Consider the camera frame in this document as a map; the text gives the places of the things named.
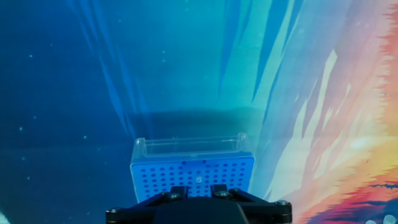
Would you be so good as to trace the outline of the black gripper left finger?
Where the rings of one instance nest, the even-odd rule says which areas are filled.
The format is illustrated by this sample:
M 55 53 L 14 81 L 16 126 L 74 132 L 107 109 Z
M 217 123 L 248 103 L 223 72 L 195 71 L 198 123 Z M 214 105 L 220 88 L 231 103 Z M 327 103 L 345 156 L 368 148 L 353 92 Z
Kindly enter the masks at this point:
M 170 202 L 188 198 L 188 186 L 174 186 L 169 192 L 161 192 L 130 208 L 114 207 L 106 211 L 106 223 L 132 223 L 153 218 L 157 210 Z

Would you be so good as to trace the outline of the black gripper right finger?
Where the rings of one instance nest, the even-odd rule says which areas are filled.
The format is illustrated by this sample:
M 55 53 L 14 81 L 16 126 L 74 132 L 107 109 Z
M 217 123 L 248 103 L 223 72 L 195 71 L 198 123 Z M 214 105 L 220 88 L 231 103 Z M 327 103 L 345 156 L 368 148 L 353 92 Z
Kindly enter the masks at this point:
M 292 204 L 286 200 L 268 202 L 241 189 L 227 189 L 225 184 L 211 185 L 211 196 L 229 200 L 239 205 L 246 217 L 264 223 L 293 223 Z

